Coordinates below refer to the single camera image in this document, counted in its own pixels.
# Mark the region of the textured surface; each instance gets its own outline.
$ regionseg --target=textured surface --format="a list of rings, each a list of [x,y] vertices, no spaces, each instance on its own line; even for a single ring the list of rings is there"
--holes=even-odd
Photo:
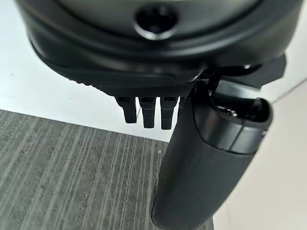
[[[149,207],[166,147],[0,110],[0,229],[157,229]]]

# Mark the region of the black device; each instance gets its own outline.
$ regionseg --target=black device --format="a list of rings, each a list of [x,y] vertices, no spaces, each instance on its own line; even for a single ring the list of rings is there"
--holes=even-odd
[[[283,76],[303,0],[16,0],[37,55],[115,97],[127,123],[178,121],[153,223],[194,230],[226,200],[272,121],[260,88]]]

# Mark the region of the floor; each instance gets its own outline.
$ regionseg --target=floor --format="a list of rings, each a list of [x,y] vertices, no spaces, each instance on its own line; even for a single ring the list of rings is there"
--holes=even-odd
[[[149,203],[166,148],[0,110],[0,229],[157,229]]]

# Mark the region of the black plastic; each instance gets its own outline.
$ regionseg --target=black plastic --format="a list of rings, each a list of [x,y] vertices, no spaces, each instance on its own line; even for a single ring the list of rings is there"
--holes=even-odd
[[[153,199],[154,224],[195,230],[232,192],[272,122],[258,99],[244,117],[219,111],[205,86],[188,98],[163,158]]]
[[[161,229],[197,229],[226,200],[254,156],[206,143],[192,111],[187,100],[161,164],[152,212]]]
[[[85,70],[79,74],[83,81],[87,71],[100,71],[97,78],[102,79],[104,71],[117,71],[113,85],[127,79],[128,73],[161,75],[164,80],[157,87],[169,78],[174,85],[191,82],[208,66],[261,64],[281,56],[303,2],[263,0],[241,18],[208,33],[149,42],[98,29],[53,0],[16,1],[33,46],[54,67]]]
[[[136,117],[136,105],[134,97],[116,97],[115,98],[120,107],[124,110],[125,121],[128,124],[135,124]]]
[[[140,97],[144,128],[154,128],[155,97]]]
[[[170,130],[172,128],[174,108],[177,105],[178,97],[161,97],[161,129]]]

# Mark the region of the gray carpet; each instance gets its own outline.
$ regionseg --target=gray carpet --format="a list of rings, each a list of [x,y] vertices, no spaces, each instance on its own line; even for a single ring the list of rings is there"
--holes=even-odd
[[[156,230],[149,207],[166,148],[0,110],[0,230]]]

